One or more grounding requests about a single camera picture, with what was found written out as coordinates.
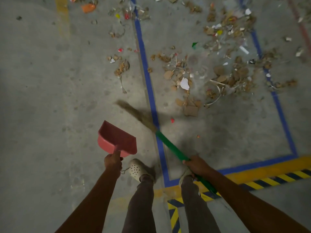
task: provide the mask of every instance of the gray floor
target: gray floor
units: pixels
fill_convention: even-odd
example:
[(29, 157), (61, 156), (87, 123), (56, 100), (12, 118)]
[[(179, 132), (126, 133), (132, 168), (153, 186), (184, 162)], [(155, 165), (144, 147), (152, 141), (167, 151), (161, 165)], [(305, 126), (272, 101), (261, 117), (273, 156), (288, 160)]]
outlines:
[[(290, 154), (261, 72), (255, 79), (256, 90), (247, 94), (246, 100), (242, 96), (224, 97), (208, 110), (200, 109), (197, 118), (184, 117), (175, 104), (183, 93), (170, 91), (162, 64), (149, 58), (160, 50), (171, 53), (172, 45), (182, 51), (182, 56), (200, 52), (193, 51), (191, 45), (199, 42), (202, 46), (208, 40), (202, 27), (206, 25), (206, 6), (212, 0), (193, 1), (205, 6), (203, 13), (190, 15), (180, 0), (175, 4), (137, 0), (142, 7), (149, 7), (152, 17), (142, 21), (141, 26), (149, 66), (153, 68), (150, 76), (162, 131), (182, 151), (189, 155), (200, 153), (217, 169)], [(219, 11), (222, 0), (213, 1)], [(87, 15), (79, 5), (69, 4), (70, 22), (64, 23), (57, 15), (54, 0), (0, 0), (1, 231), (53, 232), (58, 228), (104, 170), (106, 153), (97, 145), (97, 131), (104, 120), (137, 137), (135, 157), (155, 165), (161, 175), (153, 135), (113, 105), (116, 99), (124, 99), (135, 107), (147, 110), (149, 106), (139, 54), (126, 50), (137, 48), (132, 23), (124, 22), (126, 33), (122, 38), (108, 35), (111, 28), (119, 31), (118, 20), (107, 15), (118, 3), (99, 0), (96, 10)], [(310, 58), (305, 54), (302, 62), (294, 57), (298, 46), (305, 48), (304, 41), (285, 1), (253, 0), (250, 7), (258, 17), (255, 28), (263, 50), (277, 46), (283, 54), (271, 74), (280, 82), (298, 80), (298, 87), (282, 90), (279, 98), (298, 154), (306, 155), (310, 152), (311, 133)], [(92, 25), (95, 19), (98, 24)], [(199, 25), (195, 24), (197, 20), (201, 21)], [(283, 42), (284, 35), (292, 37), (293, 42)], [(247, 39), (250, 55), (238, 52), (244, 60), (257, 55), (251, 38)], [(125, 49), (122, 54), (117, 52), (120, 47)], [(131, 65), (122, 78), (127, 94), (122, 94), (113, 74), (117, 63), (107, 61), (107, 56), (114, 54), (122, 55)], [(215, 64), (232, 63), (217, 55), (209, 60)], [(192, 93), (197, 98), (204, 99), (203, 84), (194, 81)], [(170, 178), (178, 178), (183, 167), (167, 150), (166, 155)], [(125, 159), (124, 166), (131, 158)], [(311, 180), (303, 180), (261, 190), (256, 195), (311, 229), (307, 221), (310, 184)], [(131, 196), (136, 186), (128, 174), (121, 176), (113, 199)], [(155, 189), (163, 187), (160, 177)], [(222, 232), (246, 231), (221, 200), (208, 205)], [(104, 232), (119, 232), (125, 214), (126, 205), (122, 203), (119, 208), (109, 209)], [(182, 209), (180, 214), (185, 232)], [(170, 232), (164, 199), (155, 201), (154, 217), (158, 232)]]

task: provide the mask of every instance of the leg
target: leg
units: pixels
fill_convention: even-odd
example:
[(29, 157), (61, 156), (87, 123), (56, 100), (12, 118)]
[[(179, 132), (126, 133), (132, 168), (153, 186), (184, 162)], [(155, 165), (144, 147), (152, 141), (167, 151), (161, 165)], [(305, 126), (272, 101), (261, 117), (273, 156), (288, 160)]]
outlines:
[(181, 183), (181, 195), (185, 204), (189, 233), (220, 233), (215, 218), (198, 193), (199, 187), (193, 183), (192, 176), (185, 176)]
[(136, 161), (135, 164), (138, 167), (135, 167), (135, 170), (133, 166), (130, 169), (130, 175), (138, 181), (140, 180), (141, 183), (128, 205), (122, 233), (156, 233), (156, 225), (152, 214), (154, 178), (147, 173), (139, 162)]

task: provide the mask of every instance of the person's right hand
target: person's right hand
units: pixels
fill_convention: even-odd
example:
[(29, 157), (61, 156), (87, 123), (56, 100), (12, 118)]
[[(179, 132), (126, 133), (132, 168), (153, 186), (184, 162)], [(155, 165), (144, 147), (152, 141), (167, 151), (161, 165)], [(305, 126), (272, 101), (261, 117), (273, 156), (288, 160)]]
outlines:
[(191, 171), (199, 176), (204, 176), (206, 172), (211, 168), (202, 158), (198, 155), (190, 157), (189, 161), (183, 161), (183, 164), (187, 165)]

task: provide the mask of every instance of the foot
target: foot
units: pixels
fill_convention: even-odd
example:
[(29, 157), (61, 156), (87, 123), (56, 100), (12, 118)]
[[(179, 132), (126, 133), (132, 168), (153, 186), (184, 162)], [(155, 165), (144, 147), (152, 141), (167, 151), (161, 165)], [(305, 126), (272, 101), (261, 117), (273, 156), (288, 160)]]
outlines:
[(191, 176), (191, 178), (192, 178), (192, 172), (190, 171), (189, 168), (187, 168), (187, 169), (185, 170), (185, 172), (182, 174), (182, 176), (181, 176), (181, 178), (180, 178), (180, 180), (179, 180), (179, 186), (180, 186), (180, 187), (181, 187), (181, 184), (183, 183), (183, 180), (184, 180), (184, 178), (185, 178), (186, 176)]
[(140, 177), (142, 175), (149, 175), (153, 182), (155, 182), (155, 177), (152, 175), (152, 170), (148, 168), (142, 161), (139, 159), (132, 159), (129, 163), (129, 171), (130, 171), (130, 176), (133, 177), (135, 180), (140, 182)]

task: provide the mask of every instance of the dustpan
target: dustpan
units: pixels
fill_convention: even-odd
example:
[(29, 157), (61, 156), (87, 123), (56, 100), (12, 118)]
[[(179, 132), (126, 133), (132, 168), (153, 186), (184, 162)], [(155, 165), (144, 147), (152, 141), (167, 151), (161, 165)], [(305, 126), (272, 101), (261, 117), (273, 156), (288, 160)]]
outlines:
[(109, 154), (112, 154), (115, 150), (121, 151), (121, 157), (137, 153), (136, 137), (107, 121), (103, 122), (98, 131), (97, 142), (99, 147)]

